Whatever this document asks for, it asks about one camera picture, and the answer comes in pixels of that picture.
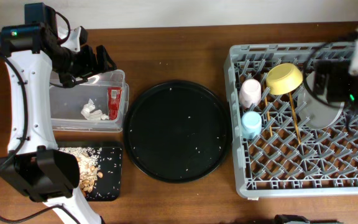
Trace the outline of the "grey dishwasher rack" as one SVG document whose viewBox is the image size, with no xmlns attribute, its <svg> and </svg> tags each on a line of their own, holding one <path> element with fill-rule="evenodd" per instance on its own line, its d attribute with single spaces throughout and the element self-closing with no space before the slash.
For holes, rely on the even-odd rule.
<svg viewBox="0 0 358 224">
<path fill-rule="evenodd" d="M 264 82 L 267 73 L 282 63 L 301 67 L 312 52 L 318 59 L 347 61 L 351 43 L 248 44 L 234 45 L 224 63 L 226 96 L 232 121 L 232 154 L 237 193 L 249 200 L 263 197 L 308 197 L 358 195 L 358 116 L 343 110 L 329 127 L 311 129 L 301 121 L 297 96 L 293 102 L 300 132 L 298 145 L 288 94 L 274 96 L 262 90 L 259 105 L 250 107 L 262 118 L 262 132 L 253 139 L 242 135 L 246 109 L 238 100 L 239 90 L 250 78 Z M 270 122 L 264 98 L 267 96 Z M 273 136 L 270 137 L 271 125 Z"/>
</svg>

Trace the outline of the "red snack wrapper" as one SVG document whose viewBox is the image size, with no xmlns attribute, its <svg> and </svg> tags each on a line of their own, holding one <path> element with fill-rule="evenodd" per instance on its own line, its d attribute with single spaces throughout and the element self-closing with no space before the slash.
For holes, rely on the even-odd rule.
<svg viewBox="0 0 358 224">
<path fill-rule="evenodd" d="M 108 115 L 110 120 L 115 120 L 118 117 L 121 95 L 121 87 L 112 86 L 108 88 Z"/>
</svg>

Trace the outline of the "wooden chopstick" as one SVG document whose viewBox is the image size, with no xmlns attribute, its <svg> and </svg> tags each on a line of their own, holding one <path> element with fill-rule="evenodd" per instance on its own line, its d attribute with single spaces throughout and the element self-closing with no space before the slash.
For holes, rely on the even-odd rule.
<svg viewBox="0 0 358 224">
<path fill-rule="evenodd" d="M 293 102 L 293 97 L 292 97 L 291 92 L 288 93 L 288 97 L 289 97 L 289 100 L 290 100 L 291 113 L 292 113 L 292 118 L 293 118 L 293 122 L 294 122 L 295 133 L 296 133 L 298 145 L 300 146 L 301 145 L 300 132 L 299 132 L 299 129 L 298 129 L 297 116 L 296 116 L 296 113 L 295 113 L 295 105 L 294 105 L 294 102 Z"/>
<path fill-rule="evenodd" d="M 265 103 L 267 121 L 270 122 L 270 112 L 269 112 L 269 108 L 268 108 L 269 103 L 268 103 L 268 100 L 267 100 L 267 96 L 264 98 L 264 103 Z M 272 137 L 273 136 L 273 131 L 272 131 L 271 125 L 268 127 L 268 130 L 269 130 L 270 137 Z"/>
</svg>

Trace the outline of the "white tissue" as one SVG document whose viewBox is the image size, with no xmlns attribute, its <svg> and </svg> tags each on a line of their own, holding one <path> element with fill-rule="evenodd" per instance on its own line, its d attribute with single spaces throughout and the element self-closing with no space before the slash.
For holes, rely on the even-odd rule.
<svg viewBox="0 0 358 224">
<path fill-rule="evenodd" d="M 92 99 L 89 99 L 87 104 L 85 104 L 81 110 L 82 116 L 86 120 L 90 121 L 100 121 L 108 120 L 109 116 L 104 114 L 101 110 L 97 110 Z"/>
</svg>

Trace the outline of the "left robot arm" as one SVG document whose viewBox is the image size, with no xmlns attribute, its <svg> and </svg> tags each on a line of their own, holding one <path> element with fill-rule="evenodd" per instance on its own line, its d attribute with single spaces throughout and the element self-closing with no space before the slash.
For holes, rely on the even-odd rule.
<svg viewBox="0 0 358 224">
<path fill-rule="evenodd" d="M 0 56 L 10 76 L 12 131 L 0 177 L 33 202 L 42 202 L 65 223 L 102 223 L 81 193 L 74 156 L 58 150 L 50 114 L 50 75 L 74 87 L 110 71 L 102 46 L 94 54 L 83 27 L 62 29 L 46 22 L 4 27 Z"/>
</svg>

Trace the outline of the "clear plastic bin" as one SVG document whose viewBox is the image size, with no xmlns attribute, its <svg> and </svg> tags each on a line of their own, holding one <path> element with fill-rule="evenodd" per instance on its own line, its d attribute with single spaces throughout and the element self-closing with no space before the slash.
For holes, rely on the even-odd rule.
<svg viewBox="0 0 358 224">
<path fill-rule="evenodd" d="M 52 129 L 55 131 L 91 131 L 118 133 L 122 131 L 124 117 L 129 104 L 129 85 L 125 81 L 125 73 L 115 70 L 95 75 L 86 83 L 73 88 L 49 87 L 50 112 Z M 81 110 L 89 99 L 92 99 L 97 110 L 108 115 L 108 88 L 122 88 L 118 117 L 115 120 L 86 120 Z"/>
</svg>

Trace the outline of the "pink cup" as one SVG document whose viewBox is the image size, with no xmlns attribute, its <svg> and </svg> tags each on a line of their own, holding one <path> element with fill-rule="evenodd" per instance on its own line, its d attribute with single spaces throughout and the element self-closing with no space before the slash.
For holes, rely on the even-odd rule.
<svg viewBox="0 0 358 224">
<path fill-rule="evenodd" d="M 258 105 L 261 101 L 261 86 L 255 79 L 245 80 L 239 91 L 239 103 L 244 108 L 250 108 L 251 105 Z"/>
</svg>

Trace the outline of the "round black tray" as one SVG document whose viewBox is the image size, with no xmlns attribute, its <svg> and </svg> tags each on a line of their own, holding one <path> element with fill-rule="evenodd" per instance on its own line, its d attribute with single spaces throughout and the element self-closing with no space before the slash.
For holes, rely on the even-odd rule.
<svg viewBox="0 0 358 224">
<path fill-rule="evenodd" d="M 202 179 L 224 162 L 232 142 L 231 119 L 213 91 L 174 80 L 134 100 L 123 138 L 139 170 L 153 179 L 181 184 Z"/>
</svg>

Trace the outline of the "blue cup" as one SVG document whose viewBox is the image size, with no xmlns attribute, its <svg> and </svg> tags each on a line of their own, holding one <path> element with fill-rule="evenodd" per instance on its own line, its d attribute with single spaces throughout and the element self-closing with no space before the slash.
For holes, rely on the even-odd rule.
<svg viewBox="0 0 358 224">
<path fill-rule="evenodd" d="M 253 139 L 261 133 L 262 118 L 255 111 L 248 111 L 241 118 L 242 135 L 245 139 Z"/>
</svg>

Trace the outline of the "black rectangular tray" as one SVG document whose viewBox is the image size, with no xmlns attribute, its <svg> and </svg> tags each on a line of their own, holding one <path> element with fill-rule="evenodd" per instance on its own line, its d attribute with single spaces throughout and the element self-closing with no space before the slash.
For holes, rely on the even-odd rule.
<svg viewBox="0 0 358 224">
<path fill-rule="evenodd" d="M 118 198 L 121 189 L 122 174 L 122 144 L 114 141 L 60 141 L 61 147 L 92 147 L 100 152 L 100 171 L 103 174 L 98 179 L 95 188 L 87 193 L 85 199 L 89 202 L 110 202 Z"/>
</svg>

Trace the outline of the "grey plate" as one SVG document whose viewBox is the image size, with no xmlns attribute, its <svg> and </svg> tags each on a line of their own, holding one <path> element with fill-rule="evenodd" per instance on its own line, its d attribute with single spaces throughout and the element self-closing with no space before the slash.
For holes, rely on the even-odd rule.
<svg viewBox="0 0 358 224">
<path fill-rule="evenodd" d="M 323 129 L 331 126 L 341 115 L 344 102 L 333 103 L 336 108 L 330 108 L 314 99 L 302 85 L 297 96 L 297 105 L 302 106 L 298 111 L 301 121 L 309 120 L 305 125 L 311 129 Z"/>
</svg>

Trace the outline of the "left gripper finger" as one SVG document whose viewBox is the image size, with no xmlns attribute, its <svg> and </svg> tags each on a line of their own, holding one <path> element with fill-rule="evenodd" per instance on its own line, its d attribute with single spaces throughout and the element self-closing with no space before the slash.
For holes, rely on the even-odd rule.
<svg viewBox="0 0 358 224">
<path fill-rule="evenodd" d="M 82 74 L 87 75 L 94 70 L 96 56 L 93 53 L 93 49 L 89 45 L 82 46 L 80 53 Z"/>
<path fill-rule="evenodd" d="M 106 48 L 103 45 L 99 45 L 96 48 L 96 59 L 97 59 L 97 68 L 99 72 L 109 72 L 115 71 L 117 65 L 109 56 Z"/>
</svg>

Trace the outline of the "yellow bowl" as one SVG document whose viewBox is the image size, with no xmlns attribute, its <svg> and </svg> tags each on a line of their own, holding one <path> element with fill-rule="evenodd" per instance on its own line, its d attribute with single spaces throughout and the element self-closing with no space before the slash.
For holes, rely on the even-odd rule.
<svg viewBox="0 0 358 224">
<path fill-rule="evenodd" d="M 265 82 L 271 95 L 284 95 L 302 84 L 303 75 L 296 65 L 283 63 L 268 72 Z"/>
</svg>

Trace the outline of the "food scraps and rice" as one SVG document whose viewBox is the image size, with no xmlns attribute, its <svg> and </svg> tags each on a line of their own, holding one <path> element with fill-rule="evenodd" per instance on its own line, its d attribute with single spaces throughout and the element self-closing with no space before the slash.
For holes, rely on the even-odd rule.
<svg viewBox="0 0 358 224">
<path fill-rule="evenodd" d="M 92 147 L 61 147 L 62 152 L 75 156 L 80 170 L 79 188 L 84 195 L 91 193 L 98 179 L 103 177 L 100 171 L 100 152 Z"/>
</svg>

